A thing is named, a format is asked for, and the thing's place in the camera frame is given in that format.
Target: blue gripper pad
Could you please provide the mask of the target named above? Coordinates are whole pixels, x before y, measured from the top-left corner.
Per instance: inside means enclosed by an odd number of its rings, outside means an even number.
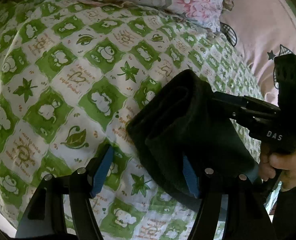
[[[199,198],[198,178],[186,155],[183,156],[183,174],[190,193],[193,194],[195,198]]]
[[[95,197],[98,193],[100,193],[103,183],[106,180],[109,168],[112,163],[113,159],[113,154],[114,154],[113,147],[110,146],[109,149],[107,150],[107,153],[102,159],[102,162],[97,170],[97,172],[93,176],[93,187],[90,192],[91,197]]]

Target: black garment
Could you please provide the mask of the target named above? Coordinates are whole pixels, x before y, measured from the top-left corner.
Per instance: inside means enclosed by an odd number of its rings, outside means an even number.
[[[278,240],[296,240],[296,187],[279,192],[273,226]]]
[[[245,174],[254,182],[254,161],[229,120],[208,102],[210,85],[191,70],[175,76],[134,119],[127,132],[141,164],[154,181],[186,207],[198,211],[183,176],[183,155],[195,171],[201,167],[229,177]]]

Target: human hand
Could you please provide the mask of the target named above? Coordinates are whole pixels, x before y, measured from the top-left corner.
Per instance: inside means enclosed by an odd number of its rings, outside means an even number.
[[[272,153],[267,143],[261,143],[261,154],[259,163],[259,176],[267,181],[276,175],[275,169],[283,170],[280,175],[282,187],[289,190],[296,187],[296,151],[291,154]]]

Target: folded black cloth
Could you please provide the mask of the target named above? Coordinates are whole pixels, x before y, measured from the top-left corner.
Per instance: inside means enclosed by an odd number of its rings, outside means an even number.
[[[183,154],[198,169],[225,176],[245,174],[253,182],[258,164],[232,122],[212,109],[210,85],[191,70],[175,76],[127,126],[141,161],[154,181],[186,207],[198,211],[201,200],[187,187]]]

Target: black sleeve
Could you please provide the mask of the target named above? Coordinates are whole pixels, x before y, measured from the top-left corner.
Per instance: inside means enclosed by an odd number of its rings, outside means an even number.
[[[296,239],[296,187],[279,192],[273,226],[278,240]]]

